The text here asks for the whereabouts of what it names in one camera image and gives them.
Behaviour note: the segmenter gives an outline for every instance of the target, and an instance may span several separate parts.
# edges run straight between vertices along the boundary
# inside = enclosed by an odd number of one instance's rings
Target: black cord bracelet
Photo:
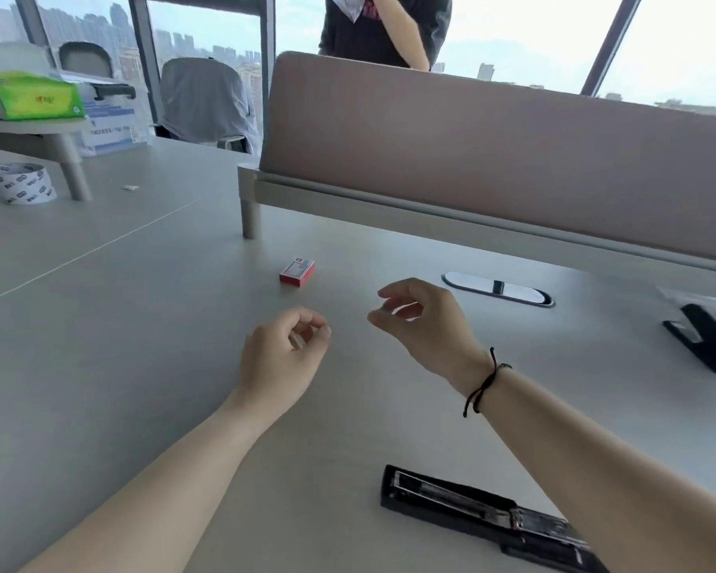
[[[498,374],[498,371],[502,368],[511,368],[509,364],[497,364],[496,363],[496,350],[494,348],[491,348],[491,358],[493,358],[493,373],[488,376],[482,384],[480,384],[480,387],[472,392],[469,395],[469,398],[467,398],[467,404],[464,405],[464,418],[467,417],[467,410],[469,408],[469,405],[472,404],[472,410],[475,411],[475,414],[480,414],[480,410],[478,406],[480,406],[480,400],[483,397],[483,393],[493,385],[493,382],[496,380],[496,375]]]

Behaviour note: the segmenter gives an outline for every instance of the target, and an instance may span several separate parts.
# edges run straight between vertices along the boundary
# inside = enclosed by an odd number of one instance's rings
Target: desk leg
[[[82,168],[82,158],[71,134],[46,134],[45,144],[51,160],[61,165],[69,193],[75,201],[92,201],[90,185]]]
[[[263,226],[260,221],[260,203],[252,201],[241,201],[241,230],[244,239],[259,239],[263,234]]]

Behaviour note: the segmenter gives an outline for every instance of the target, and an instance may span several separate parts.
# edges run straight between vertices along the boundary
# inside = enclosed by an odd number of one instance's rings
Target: small red box
[[[315,261],[298,257],[280,272],[278,279],[284,283],[291,283],[293,286],[300,287],[314,270]]]

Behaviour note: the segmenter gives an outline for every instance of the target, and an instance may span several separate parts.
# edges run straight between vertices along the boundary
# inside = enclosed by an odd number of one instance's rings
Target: gray office chair
[[[174,58],[162,67],[162,126],[189,143],[259,154],[252,98],[230,66],[209,58]]]
[[[63,70],[113,78],[114,67],[109,53],[92,42],[66,42],[58,48],[58,60]]]

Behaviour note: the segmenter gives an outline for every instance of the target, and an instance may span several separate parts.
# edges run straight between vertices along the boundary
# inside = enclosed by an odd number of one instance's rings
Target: stapler
[[[694,330],[678,322],[663,322],[663,325],[703,364],[716,372],[716,318],[696,303],[682,307],[682,313]]]
[[[495,542],[505,555],[566,573],[609,573],[564,519],[474,487],[388,464],[384,508]]]

